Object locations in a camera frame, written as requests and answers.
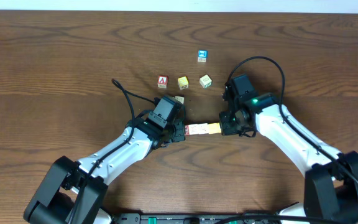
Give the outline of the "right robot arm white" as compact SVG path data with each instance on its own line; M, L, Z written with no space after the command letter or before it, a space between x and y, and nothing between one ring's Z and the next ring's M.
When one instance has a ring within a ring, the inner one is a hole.
M219 115L223 135L271 140L305 178L304 199L279 211L280 223L357 223L358 153L342 153L300 124L281 98L256 91L224 93Z

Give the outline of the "red U block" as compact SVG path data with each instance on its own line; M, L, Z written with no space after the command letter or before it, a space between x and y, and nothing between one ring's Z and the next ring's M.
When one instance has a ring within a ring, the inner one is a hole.
M190 135L188 125L185 125L185 135L186 135L186 136Z

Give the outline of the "fifth row block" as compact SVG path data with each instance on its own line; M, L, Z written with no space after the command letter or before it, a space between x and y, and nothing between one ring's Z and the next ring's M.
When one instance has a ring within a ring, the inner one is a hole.
M218 133L222 133L222 129L221 129L221 124L220 123L217 123L217 132Z

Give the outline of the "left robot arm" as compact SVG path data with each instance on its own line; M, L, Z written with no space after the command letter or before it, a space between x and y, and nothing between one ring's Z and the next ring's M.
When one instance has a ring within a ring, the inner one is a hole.
M29 223L113 223L102 208L109 184L133 163L154 149L185 140L183 121L176 119L164 130L137 118L113 142L94 154L72 161L57 159L47 172L23 217Z

